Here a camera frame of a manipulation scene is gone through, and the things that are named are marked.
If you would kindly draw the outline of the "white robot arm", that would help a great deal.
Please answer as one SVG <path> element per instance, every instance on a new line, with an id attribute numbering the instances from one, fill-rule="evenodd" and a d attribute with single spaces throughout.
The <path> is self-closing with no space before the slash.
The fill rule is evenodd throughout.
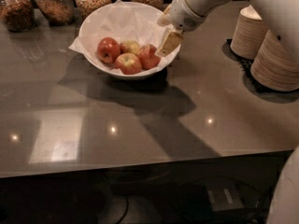
<path id="1" fill-rule="evenodd" d="M 182 43 L 182 34 L 195 30 L 216 7 L 231 0 L 172 0 L 158 19 L 164 32 L 156 54 L 164 57 Z M 295 62 L 299 62 L 299 0 L 248 0 L 280 38 Z M 299 147 L 281 171 L 270 204 L 266 224 L 299 224 Z"/>

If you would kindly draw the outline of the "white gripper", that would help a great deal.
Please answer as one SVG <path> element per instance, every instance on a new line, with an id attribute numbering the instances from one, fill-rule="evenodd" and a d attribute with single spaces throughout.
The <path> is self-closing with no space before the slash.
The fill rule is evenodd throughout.
<path id="1" fill-rule="evenodd" d="M 161 43 L 155 54 L 165 57 L 172 53 L 183 41 L 182 32 L 196 30 L 204 21 L 205 17 L 197 15 L 188 5 L 187 0 L 172 0 L 163 14 L 157 20 L 159 26 L 167 26 L 170 23 L 177 29 L 166 28 Z"/>

